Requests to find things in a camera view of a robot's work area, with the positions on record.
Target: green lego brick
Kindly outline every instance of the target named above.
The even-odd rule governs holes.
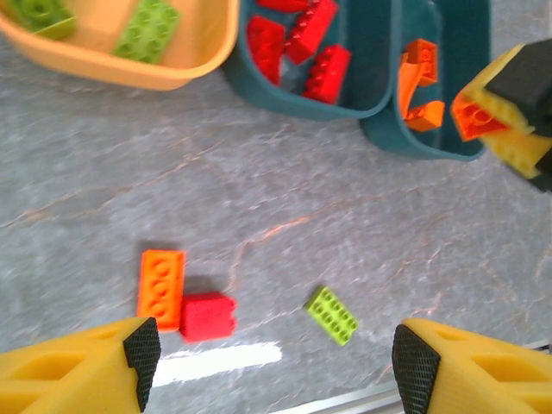
[[[166,2],[141,0],[113,54],[144,63],[159,63],[179,20],[180,13]]]
[[[63,39],[77,28],[77,19],[60,0],[7,0],[5,6],[12,20],[48,39]]]
[[[305,305],[309,314],[341,346],[351,339],[358,321],[336,295],[327,287],[318,289]]]

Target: yellow bin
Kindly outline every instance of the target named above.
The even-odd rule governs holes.
[[[77,31],[50,41],[12,22],[0,0],[0,30],[30,59],[85,78],[157,91],[179,88],[219,67],[235,44],[239,0],[166,0],[182,13],[158,65],[113,56],[138,0],[65,0]]]

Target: marble countertop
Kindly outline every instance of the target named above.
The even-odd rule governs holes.
[[[495,55],[549,35],[548,1],[494,3]],[[162,336],[149,414],[265,413],[387,380],[409,316],[552,336],[551,198],[489,154],[408,160],[357,122],[252,108],[219,71],[136,91],[4,38],[0,125],[0,352],[133,316],[145,246],[188,252],[186,292],[238,301],[228,340]],[[302,309],[321,284],[360,321],[344,348]]]

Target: orange lego brick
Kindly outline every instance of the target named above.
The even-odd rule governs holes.
[[[431,131],[442,126],[442,116],[445,111],[443,101],[433,101],[417,106],[408,111],[406,125],[418,132]]]
[[[400,113],[406,118],[408,107],[420,79],[423,75],[423,67],[419,64],[402,62],[398,73],[398,104]]]
[[[439,77],[439,59],[437,45],[424,39],[413,41],[406,47],[408,63],[423,65],[420,86],[433,85]]]
[[[510,127],[493,118],[487,111],[461,94],[458,94],[452,103],[451,112],[463,141],[472,141],[485,134],[510,130]]]
[[[138,317],[155,317],[160,332],[180,327],[185,252],[147,250],[141,257]]]

